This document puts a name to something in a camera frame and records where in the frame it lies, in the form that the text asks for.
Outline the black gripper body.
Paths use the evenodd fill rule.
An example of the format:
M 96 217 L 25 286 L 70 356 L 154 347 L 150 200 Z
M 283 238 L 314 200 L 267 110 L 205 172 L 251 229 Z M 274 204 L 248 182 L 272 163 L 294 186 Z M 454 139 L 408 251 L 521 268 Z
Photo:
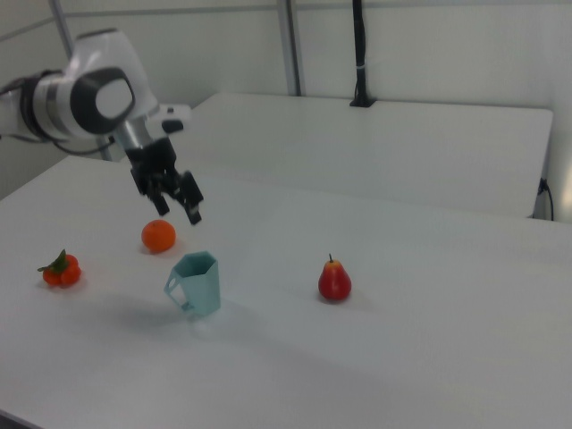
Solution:
M 176 154 L 168 137 L 145 147 L 128 149 L 131 174 L 141 195 L 149 199 L 164 193 L 174 199 L 185 199 L 183 176 L 175 168 Z

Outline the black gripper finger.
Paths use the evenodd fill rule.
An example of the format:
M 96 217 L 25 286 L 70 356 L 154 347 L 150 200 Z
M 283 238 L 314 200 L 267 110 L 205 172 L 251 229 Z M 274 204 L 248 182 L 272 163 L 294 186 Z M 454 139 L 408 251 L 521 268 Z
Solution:
M 151 186 L 148 189 L 148 198 L 154 204 L 156 211 L 160 216 L 165 216 L 170 212 L 170 208 L 164 198 L 163 192 L 160 187 Z
M 189 222 L 196 225 L 202 220 L 199 205 L 204 197 L 191 172 L 185 172 L 181 176 L 180 191 L 183 199 L 181 204 L 187 213 Z

